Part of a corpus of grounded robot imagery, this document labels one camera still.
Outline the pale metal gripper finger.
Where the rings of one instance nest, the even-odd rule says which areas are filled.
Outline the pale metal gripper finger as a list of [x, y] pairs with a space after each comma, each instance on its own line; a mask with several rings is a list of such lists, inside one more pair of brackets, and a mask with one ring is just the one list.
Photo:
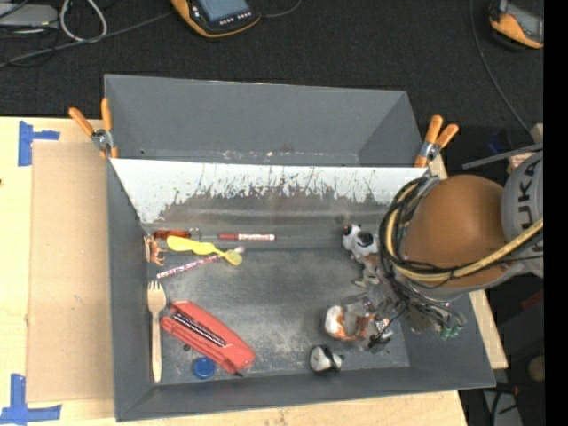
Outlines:
[[367, 294], [347, 296], [340, 301], [345, 312], [379, 312], [384, 299]]
[[383, 351], [394, 335], [391, 322], [388, 319], [377, 319], [375, 328], [376, 331], [368, 338], [367, 349], [369, 351]]

